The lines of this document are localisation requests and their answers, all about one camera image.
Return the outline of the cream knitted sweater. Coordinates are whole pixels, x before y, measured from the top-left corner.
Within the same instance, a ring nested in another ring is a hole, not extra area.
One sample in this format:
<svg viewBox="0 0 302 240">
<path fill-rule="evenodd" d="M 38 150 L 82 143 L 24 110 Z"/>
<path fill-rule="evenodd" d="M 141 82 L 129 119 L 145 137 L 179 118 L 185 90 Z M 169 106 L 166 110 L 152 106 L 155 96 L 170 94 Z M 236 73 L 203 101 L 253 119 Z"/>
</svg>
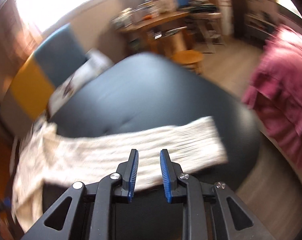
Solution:
<svg viewBox="0 0 302 240">
<path fill-rule="evenodd" d="M 98 138 L 67 138 L 57 125 L 44 122 L 24 143 L 12 185 L 11 214 L 23 231 L 42 216 L 44 184 L 69 187 L 76 181 L 96 183 L 138 151 L 136 191 L 160 185 L 160 151 L 188 173 L 227 163 L 226 149 L 212 117 L 184 126 L 162 126 L 145 131 Z"/>
</svg>

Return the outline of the pink ruffled quilt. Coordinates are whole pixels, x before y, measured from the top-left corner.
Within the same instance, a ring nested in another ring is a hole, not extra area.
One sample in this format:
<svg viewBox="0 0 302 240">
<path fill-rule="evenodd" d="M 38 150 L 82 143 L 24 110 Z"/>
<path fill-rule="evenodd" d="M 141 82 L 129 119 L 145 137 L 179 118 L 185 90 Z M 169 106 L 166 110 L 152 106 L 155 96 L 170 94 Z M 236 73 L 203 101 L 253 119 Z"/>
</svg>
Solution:
<svg viewBox="0 0 302 240">
<path fill-rule="evenodd" d="M 267 135 L 302 171 L 302 35 L 277 27 L 242 101 L 257 114 Z"/>
</svg>

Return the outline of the white deer print cushion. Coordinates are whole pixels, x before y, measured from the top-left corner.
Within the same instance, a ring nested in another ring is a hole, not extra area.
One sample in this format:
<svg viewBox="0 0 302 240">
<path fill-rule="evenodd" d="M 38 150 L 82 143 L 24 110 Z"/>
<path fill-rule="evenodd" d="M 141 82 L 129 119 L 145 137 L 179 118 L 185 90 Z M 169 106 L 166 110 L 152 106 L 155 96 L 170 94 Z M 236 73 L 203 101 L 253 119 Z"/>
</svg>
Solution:
<svg viewBox="0 0 302 240">
<path fill-rule="evenodd" d="M 69 76 L 50 96 L 47 113 L 52 117 L 71 97 L 84 85 L 97 78 L 112 67 L 114 63 L 109 57 L 97 50 L 90 50 L 87 61 Z"/>
</svg>

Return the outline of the round wooden stool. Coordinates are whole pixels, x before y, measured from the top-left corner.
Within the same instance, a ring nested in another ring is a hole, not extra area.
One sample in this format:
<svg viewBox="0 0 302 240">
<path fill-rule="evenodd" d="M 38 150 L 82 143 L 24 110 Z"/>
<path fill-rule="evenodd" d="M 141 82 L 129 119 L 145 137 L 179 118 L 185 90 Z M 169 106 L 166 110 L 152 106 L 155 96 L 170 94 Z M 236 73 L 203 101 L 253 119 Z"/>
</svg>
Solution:
<svg viewBox="0 0 302 240">
<path fill-rule="evenodd" d="M 197 75 L 202 73 L 204 55 L 197 50 L 178 51 L 171 56 L 171 59 Z"/>
</svg>

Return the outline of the wooden side table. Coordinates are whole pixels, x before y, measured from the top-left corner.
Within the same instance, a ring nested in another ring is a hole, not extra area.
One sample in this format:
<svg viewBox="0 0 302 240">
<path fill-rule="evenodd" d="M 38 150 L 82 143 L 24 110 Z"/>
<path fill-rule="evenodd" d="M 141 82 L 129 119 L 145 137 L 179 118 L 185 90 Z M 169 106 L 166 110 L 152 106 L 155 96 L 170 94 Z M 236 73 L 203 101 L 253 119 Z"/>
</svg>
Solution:
<svg viewBox="0 0 302 240">
<path fill-rule="evenodd" d="M 155 34 L 163 32 L 165 25 L 177 23 L 180 28 L 185 27 L 184 19 L 188 16 L 187 12 L 176 11 L 167 12 L 143 20 L 137 24 L 121 27 L 116 30 L 126 41 L 126 52 L 128 55 L 137 54 L 143 51 L 159 53 L 158 42 L 160 38 L 155 38 Z"/>
</svg>

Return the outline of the white low shelf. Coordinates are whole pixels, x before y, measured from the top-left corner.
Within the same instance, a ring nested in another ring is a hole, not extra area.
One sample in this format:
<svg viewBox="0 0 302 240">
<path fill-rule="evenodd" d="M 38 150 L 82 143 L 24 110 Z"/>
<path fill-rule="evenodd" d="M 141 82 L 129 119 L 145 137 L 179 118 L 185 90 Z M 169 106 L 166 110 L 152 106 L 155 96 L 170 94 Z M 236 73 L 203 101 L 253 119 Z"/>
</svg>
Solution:
<svg viewBox="0 0 302 240">
<path fill-rule="evenodd" d="M 245 14 L 244 22 L 246 37 L 254 38 L 260 41 L 265 41 L 271 37 L 277 28 L 277 25 L 254 14 Z"/>
</svg>

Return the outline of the white metal stool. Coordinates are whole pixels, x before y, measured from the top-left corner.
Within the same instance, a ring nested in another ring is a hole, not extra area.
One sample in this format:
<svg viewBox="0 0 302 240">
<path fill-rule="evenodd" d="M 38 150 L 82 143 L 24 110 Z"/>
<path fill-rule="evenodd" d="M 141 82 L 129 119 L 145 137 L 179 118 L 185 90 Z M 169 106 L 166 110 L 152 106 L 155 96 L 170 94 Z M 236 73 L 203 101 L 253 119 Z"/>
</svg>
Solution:
<svg viewBox="0 0 302 240">
<path fill-rule="evenodd" d="M 207 54 L 214 54 L 216 52 L 215 45 L 225 45 L 221 28 L 221 12 L 192 13 L 191 18 L 197 24 L 199 31 L 204 37 L 205 44 L 208 48 Z"/>
</svg>

